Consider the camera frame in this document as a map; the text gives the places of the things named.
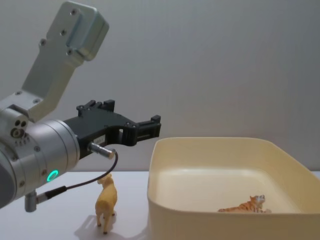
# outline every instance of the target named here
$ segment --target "white table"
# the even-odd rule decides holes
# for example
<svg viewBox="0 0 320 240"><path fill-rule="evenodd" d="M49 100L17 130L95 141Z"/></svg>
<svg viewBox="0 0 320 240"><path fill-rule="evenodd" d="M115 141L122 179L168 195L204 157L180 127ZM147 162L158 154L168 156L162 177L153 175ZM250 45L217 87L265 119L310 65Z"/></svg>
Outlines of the white table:
<svg viewBox="0 0 320 240"><path fill-rule="evenodd" d="M320 178L320 171L313 173ZM37 193L70 186L101 174L68 172L40 187ZM41 203L33 213L25 212L23 197L0 209L0 239L147 240L148 172L113 172L112 176L118 190L118 202L107 235L96 226L95 203L102 186L93 182Z"/></svg>

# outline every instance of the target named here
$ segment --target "white backdrop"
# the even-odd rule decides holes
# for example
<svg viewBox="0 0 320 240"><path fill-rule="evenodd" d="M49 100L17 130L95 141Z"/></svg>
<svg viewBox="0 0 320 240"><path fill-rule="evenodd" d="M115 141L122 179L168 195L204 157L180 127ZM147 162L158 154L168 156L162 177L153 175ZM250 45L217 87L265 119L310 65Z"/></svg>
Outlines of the white backdrop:
<svg viewBox="0 0 320 240"><path fill-rule="evenodd" d="M0 1L1 98L22 85L62 2ZM45 119L113 99L134 121L161 115L161 138L262 138L320 169L320 1L78 2L98 8L110 30ZM117 169L148 169L155 142L116 146ZM103 170L106 161L91 155L75 170Z"/></svg>

